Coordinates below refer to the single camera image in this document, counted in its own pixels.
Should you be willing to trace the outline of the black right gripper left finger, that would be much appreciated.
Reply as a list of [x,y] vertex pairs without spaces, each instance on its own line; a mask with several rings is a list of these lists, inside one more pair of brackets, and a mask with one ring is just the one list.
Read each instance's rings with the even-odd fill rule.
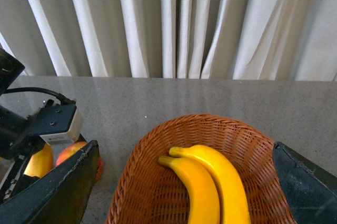
[[1,205],[1,223],[80,223],[95,184],[100,151],[92,140]]

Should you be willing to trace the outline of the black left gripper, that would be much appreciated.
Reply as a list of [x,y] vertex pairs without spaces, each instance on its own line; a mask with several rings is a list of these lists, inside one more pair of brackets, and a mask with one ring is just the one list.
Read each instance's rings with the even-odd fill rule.
[[74,102],[54,104],[49,100],[26,118],[1,108],[1,203],[9,201],[39,179],[36,175],[28,175],[25,170],[31,157],[47,143],[37,133],[36,120],[41,109],[70,104],[75,105]]

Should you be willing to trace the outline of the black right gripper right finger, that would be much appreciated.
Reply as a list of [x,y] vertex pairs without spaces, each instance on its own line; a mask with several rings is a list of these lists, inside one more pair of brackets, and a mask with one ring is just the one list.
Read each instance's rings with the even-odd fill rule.
[[295,221],[336,223],[336,176],[279,141],[272,158]]

